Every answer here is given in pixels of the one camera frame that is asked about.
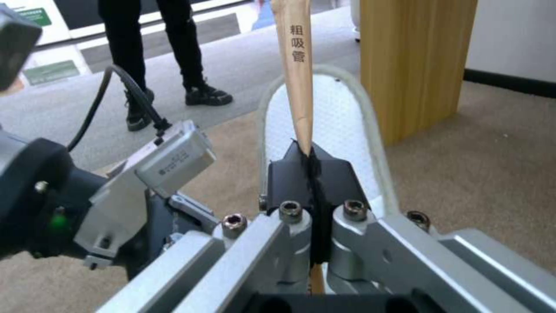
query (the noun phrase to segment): wooden pillar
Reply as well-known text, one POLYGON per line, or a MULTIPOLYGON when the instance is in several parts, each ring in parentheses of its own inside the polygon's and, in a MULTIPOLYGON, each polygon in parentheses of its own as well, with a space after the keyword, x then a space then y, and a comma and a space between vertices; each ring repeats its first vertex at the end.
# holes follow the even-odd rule
POLYGON ((477 0, 361 0, 361 82, 385 144, 456 112, 477 0))

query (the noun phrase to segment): green sign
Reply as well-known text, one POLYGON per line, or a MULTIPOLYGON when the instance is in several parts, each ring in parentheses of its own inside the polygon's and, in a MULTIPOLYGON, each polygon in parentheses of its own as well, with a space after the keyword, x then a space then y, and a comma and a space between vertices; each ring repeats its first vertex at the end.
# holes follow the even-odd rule
POLYGON ((52 25, 48 14, 43 8, 36 8, 31 10, 19 11, 19 15, 22 17, 37 23, 39 26, 48 26, 52 25))
POLYGON ((23 71, 25 78, 31 85, 39 85, 72 76, 79 76, 79 70, 73 61, 63 61, 49 65, 43 65, 23 71))

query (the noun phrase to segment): black baseboard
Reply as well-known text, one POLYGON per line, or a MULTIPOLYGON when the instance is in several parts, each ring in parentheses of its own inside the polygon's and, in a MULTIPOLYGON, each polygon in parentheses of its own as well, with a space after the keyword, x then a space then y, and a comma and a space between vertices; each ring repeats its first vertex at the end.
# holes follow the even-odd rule
POLYGON ((465 69, 463 79, 480 84, 501 87, 525 94, 556 98, 556 82, 547 82, 522 77, 495 74, 477 70, 465 69))

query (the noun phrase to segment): black cloth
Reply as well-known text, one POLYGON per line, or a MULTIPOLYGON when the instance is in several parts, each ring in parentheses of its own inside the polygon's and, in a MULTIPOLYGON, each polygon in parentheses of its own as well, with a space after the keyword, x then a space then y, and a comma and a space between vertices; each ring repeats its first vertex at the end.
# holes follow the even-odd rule
MULTIPOLYGON (((201 50, 189 0, 156 2, 166 24, 168 40, 181 69, 183 86, 190 89, 202 85, 201 50)), ((145 61, 139 25, 141 1, 98 0, 98 11, 105 23, 114 64, 128 72, 139 87, 145 90, 145 61)))

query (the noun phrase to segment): black sneaker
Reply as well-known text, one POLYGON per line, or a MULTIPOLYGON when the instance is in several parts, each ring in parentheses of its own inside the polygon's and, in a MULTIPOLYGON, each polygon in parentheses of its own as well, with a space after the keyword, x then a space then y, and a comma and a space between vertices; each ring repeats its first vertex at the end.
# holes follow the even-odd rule
POLYGON ((234 97, 230 94, 206 84, 192 87, 185 95, 186 105, 221 106, 229 104, 233 100, 234 97))
MULTIPOLYGON (((143 111, 143 108, 135 101, 135 98, 129 91, 125 91, 127 98, 127 130, 140 131, 151 123, 151 117, 143 111)), ((145 95, 150 103, 155 99, 155 94, 152 90, 145 90, 145 95)))

